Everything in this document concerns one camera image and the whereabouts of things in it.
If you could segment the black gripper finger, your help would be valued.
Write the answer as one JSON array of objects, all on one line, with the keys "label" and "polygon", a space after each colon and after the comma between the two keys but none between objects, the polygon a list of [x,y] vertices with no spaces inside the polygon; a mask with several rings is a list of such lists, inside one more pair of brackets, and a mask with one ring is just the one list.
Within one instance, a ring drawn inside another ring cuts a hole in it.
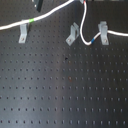
[{"label": "black gripper finger", "polygon": [[34,7],[36,8],[36,10],[38,12],[40,12],[41,8],[42,8],[43,0],[32,0],[32,2],[34,4]]}]

